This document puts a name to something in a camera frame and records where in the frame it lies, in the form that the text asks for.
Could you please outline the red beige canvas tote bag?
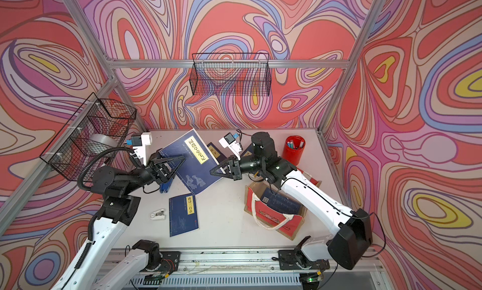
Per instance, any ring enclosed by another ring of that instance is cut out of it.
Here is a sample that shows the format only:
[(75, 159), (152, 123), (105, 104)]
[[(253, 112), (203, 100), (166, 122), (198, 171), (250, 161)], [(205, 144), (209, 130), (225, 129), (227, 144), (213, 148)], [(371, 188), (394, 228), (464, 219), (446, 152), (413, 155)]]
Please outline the red beige canvas tote bag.
[(267, 183), (253, 182), (246, 187), (244, 211), (262, 228), (292, 241), (305, 222), (307, 209), (293, 198), (277, 194)]

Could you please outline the navy book yellow label top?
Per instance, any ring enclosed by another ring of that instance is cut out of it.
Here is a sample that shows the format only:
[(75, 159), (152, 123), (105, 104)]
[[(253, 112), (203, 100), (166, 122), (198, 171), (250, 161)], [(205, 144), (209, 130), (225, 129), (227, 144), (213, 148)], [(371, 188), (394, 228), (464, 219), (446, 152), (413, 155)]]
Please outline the navy book yellow label top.
[(269, 208), (279, 213), (289, 215), (297, 215), (301, 209), (301, 205), (280, 193), (275, 193), (270, 188), (266, 188), (261, 196), (261, 201)]

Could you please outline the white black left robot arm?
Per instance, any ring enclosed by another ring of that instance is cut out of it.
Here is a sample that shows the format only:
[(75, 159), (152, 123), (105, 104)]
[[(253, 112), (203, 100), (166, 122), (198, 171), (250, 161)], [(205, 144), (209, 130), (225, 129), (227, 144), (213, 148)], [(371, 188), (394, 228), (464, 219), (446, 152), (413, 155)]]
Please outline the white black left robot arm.
[[(124, 171), (102, 166), (93, 173), (91, 184), (86, 185), (84, 179), (91, 168), (103, 157), (118, 151), (127, 152), (135, 168)], [(101, 195), (104, 201), (89, 221), (87, 240), (52, 288), (122, 289), (141, 271), (160, 272), (160, 280), (176, 272), (178, 265), (163, 255), (158, 243), (139, 240), (114, 269), (101, 280), (96, 280), (114, 244), (138, 211), (141, 199), (132, 193), (152, 183), (167, 184), (185, 160), (182, 155), (160, 158), (152, 154), (146, 164), (141, 164), (134, 149), (127, 147), (109, 148), (95, 155), (80, 172), (77, 184), (82, 190)]]

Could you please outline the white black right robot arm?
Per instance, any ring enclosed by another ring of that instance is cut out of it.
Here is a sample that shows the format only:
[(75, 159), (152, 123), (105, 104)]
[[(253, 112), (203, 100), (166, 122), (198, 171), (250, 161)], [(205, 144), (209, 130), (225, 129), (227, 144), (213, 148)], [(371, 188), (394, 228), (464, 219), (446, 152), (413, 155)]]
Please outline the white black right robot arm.
[(244, 174), (258, 173), (268, 185), (297, 200), (325, 225), (328, 235), (306, 237), (295, 253), (301, 267), (306, 261), (333, 259), (339, 266), (352, 270), (373, 242), (370, 214), (338, 203), (315, 187), (296, 166), (278, 156), (269, 133), (251, 136), (252, 154), (241, 156), (240, 136), (228, 133), (219, 140), (232, 156), (210, 170), (216, 177), (241, 180)]

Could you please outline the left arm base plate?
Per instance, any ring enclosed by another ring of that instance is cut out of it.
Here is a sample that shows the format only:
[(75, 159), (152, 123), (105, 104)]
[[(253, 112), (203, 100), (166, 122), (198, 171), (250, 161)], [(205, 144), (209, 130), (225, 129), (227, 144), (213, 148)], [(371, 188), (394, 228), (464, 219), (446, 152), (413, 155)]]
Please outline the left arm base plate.
[(155, 252), (154, 256), (149, 258), (146, 270), (172, 274), (179, 268), (180, 256), (180, 251)]

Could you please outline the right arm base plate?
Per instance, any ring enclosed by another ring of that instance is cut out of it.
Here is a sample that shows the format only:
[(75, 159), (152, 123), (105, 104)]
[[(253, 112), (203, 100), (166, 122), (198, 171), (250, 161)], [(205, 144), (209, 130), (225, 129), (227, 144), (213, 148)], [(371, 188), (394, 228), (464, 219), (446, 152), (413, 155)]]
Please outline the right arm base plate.
[(331, 268), (328, 260), (310, 261), (301, 251), (295, 249), (279, 250), (278, 256), (272, 258), (279, 263), (280, 269), (288, 270), (317, 270), (324, 272)]

